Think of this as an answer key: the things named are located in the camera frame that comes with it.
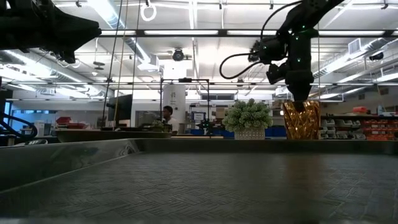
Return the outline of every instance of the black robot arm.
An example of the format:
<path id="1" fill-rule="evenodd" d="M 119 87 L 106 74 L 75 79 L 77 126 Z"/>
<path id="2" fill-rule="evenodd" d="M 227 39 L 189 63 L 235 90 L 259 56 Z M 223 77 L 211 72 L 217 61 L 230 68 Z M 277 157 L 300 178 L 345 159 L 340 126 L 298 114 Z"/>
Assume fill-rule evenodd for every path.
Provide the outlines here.
<path id="1" fill-rule="evenodd" d="M 246 54 L 250 58 L 258 57 L 259 61 L 255 63 L 260 62 L 269 65 L 267 77 L 271 84 L 285 79 L 287 88 L 293 94 L 295 101 L 308 98 L 311 90 L 310 84 L 314 81 L 311 71 L 311 38 L 318 37 L 319 33 L 313 27 L 319 23 L 327 12 L 341 2 L 343 0 L 303 0 L 292 2 L 276 10 L 268 18 L 262 29 L 276 13 L 285 7 L 296 4 L 288 12 L 285 22 L 276 35 L 262 38 L 260 43 L 255 45 L 257 49 L 252 50 L 250 54 Z M 286 57 L 286 62 L 280 66 L 272 63 L 272 61 L 280 61 Z M 225 61 L 220 66 L 222 77 L 236 78 L 243 73 L 241 72 L 233 77 L 225 77 L 221 71 L 224 63 Z"/>

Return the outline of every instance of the man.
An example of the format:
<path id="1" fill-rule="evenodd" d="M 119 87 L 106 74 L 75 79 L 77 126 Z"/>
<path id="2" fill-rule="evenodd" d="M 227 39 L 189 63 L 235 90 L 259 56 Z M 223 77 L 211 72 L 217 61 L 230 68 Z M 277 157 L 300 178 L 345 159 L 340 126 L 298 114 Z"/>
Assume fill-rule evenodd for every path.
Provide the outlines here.
<path id="1" fill-rule="evenodd" d="M 172 134 L 176 135 L 178 133 L 180 124 L 175 118 L 172 117 L 172 114 L 173 114 L 173 108 L 171 106 L 163 107 L 163 118 L 167 124 L 172 126 Z"/>

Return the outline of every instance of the ceiling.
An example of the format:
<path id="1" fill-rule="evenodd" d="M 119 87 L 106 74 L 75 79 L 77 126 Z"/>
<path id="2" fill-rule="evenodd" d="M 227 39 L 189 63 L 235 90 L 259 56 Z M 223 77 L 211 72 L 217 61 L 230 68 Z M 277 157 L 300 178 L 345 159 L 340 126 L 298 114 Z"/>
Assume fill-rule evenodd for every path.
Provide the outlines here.
<path id="1" fill-rule="evenodd" d="M 101 4 L 104 0 L 95 1 L 95 4 Z M 264 21 L 278 8 L 285 4 L 291 3 L 290 0 L 273 0 L 274 8 L 270 9 L 270 1 L 267 0 L 222 0 L 223 9 L 219 9 L 219 0 L 195 0 L 193 1 L 192 16 L 190 15 L 190 1 L 192 0 L 152 0 L 150 3 L 156 7 L 157 14 L 151 21 L 142 19 L 139 11 L 139 5 L 145 4 L 144 0 L 122 0 L 113 2 L 115 11 L 119 12 L 120 18 L 124 21 L 125 27 L 128 29 L 260 29 Z M 98 21 L 102 29 L 111 29 L 108 23 L 98 12 L 92 7 L 93 0 L 80 1 L 81 7 L 76 7 L 75 1 L 69 0 L 53 0 L 53 3 L 63 12 L 86 19 Z M 387 0 L 389 7 L 381 9 L 384 1 L 379 0 L 347 0 L 340 6 L 331 10 L 319 22 L 315 28 L 321 30 L 338 29 L 338 30 L 383 30 L 398 28 L 398 0 Z M 268 23 L 266 29 L 278 29 L 285 20 L 289 9 L 285 9 L 276 14 Z M 146 16 L 151 15 L 151 9 L 146 9 Z M 348 44 L 356 38 L 320 38 L 312 39 L 312 63 L 313 72 L 319 68 L 328 65 L 331 60 L 340 58 L 348 49 Z M 198 68 L 198 78 L 208 78 L 213 82 L 230 82 L 224 80 L 219 74 L 219 66 L 221 61 L 231 54 L 247 53 L 252 47 L 257 37 L 196 37 L 194 41 L 191 37 L 138 37 L 137 43 L 147 54 L 154 54 L 160 59 L 160 64 L 170 63 L 171 52 L 176 48 L 181 48 L 185 55 L 189 55 L 189 62 L 192 63 L 193 45 L 196 45 L 196 61 Z M 114 49 L 114 60 L 112 61 L 112 52 Z M 395 45 L 391 45 L 385 50 L 386 58 L 390 56 L 390 60 L 396 58 Z M 39 49 L 32 49 L 33 52 L 56 62 L 49 55 L 45 55 Z M 91 40 L 76 51 L 76 58 L 80 63 L 68 66 L 66 69 L 73 71 L 87 80 L 95 82 L 103 82 L 109 74 L 113 81 L 118 81 L 121 76 L 121 82 L 133 82 L 133 76 L 136 77 L 134 82 L 137 84 L 134 89 L 157 89 L 157 85 L 140 85 L 139 82 L 159 82 L 161 72 L 141 71 L 137 68 L 140 64 L 134 59 L 134 51 L 127 46 L 122 38 L 100 37 L 98 42 L 96 39 Z M 97 75 L 93 75 L 93 62 L 103 62 L 104 70 L 96 71 Z M 365 63 L 363 57 L 358 57 L 354 62 L 347 66 L 339 66 L 327 75 L 321 76 L 320 83 L 338 82 L 344 77 L 354 75 L 358 72 L 369 68 L 369 66 L 378 66 L 383 61 Z M 246 68 L 251 63 L 247 57 L 233 58 L 226 62 L 223 72 L 227 76 L 234 75 Z M 187 76 L 195 77 L 193 66 L 188 66 Z M 254 67 L 249 72 L 241 76 L 245 82 L 264 82 L 267 83 L 266 72 L 267 65 Z M 363 78 L 368 78 L 367 74 L 350 82 L 364 83 Z M 253 88 L 254 86 L 245 86 L 245 88 Z M 121 85 L 120 89 L 130 90 L 131 85 Z M 213 86 L 214 89 L 237 89 L 237 86 Z M 261 85 L 256 90 L 275 90 L 277 86 Z M 333 88 L 324 86 L 321 95 L 335 91 Z"/>

